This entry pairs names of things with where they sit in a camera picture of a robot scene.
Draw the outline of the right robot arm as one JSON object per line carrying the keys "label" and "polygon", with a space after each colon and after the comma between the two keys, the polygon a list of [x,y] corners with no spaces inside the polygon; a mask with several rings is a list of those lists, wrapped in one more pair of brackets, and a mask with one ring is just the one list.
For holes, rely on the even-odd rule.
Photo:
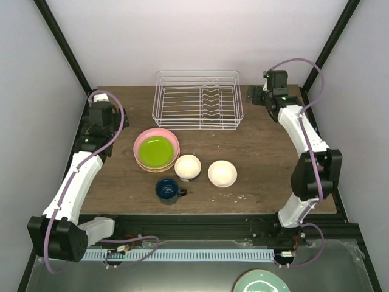
{"label": "right robot arm", "polygon": [[292,194],[278,212],[280,224],[270,229],[271,240],[284,245],[292,237],[290,228],[302,225],[305,216],[337,190],[342,154],[331,149],[317,134],[302,112],[298,97],[272,96],[261,86],[250,86],[246,102],[264,106],[270,117],[285,129],[298,154],[291,175]]}

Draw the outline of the beige floral bowl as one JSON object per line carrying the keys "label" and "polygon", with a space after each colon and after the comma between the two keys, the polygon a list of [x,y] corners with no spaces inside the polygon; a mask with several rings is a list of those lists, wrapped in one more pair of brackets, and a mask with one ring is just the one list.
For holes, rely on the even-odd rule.
{"label": "beige floral bowl", "polygon": [[237,177],[238,172],[229,161],[218,160],[208,168],[208,178],[217,187],[230,187],[235,183]]}

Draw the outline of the white wire dish rack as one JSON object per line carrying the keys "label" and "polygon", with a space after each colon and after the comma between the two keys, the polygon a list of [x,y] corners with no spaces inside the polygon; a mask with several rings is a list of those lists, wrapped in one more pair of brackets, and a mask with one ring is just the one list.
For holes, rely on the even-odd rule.
{"label": "white wire dish rack", "polygon": [[159,71],[152,117],[168,130],[235,130],[244,117],[237,71]]}

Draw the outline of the teal white bowl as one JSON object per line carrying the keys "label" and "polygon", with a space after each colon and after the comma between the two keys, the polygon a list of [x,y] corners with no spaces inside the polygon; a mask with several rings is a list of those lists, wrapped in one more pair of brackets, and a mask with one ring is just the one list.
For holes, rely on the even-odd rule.
{"label": "teal white bowl", "polygon": [[178,178],[183,182],[195,180],[202,169],[200,160],[195,155],[182,155],[174,165],[174,171]]}

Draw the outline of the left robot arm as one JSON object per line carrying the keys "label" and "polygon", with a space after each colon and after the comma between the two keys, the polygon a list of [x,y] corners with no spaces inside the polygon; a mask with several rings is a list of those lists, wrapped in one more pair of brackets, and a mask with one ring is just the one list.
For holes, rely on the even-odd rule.
{"label": "left robot arm", "polygon": [[124,230],[113,219],[96,217],[80,224],[79,216],[96,174],[112,155],[115,137],[128,125],[126,111],[121,106],[106,100],[89,105],[61,187],[42,216],[32,216],[27,224],[38,256],[45,260],[79,262],[87,248],[100,240],[112,246],[123,241]]}

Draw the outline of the green plate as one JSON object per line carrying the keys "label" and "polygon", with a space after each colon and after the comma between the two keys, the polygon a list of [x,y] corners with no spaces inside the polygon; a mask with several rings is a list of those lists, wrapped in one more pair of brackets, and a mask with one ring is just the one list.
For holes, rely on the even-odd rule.
{"label": "green plate", "polygon": [[147,167],[159,168],[167,165],[174,156],[173,144],[165,137],[153,136],[145,139],[139,148],[139,159]]}

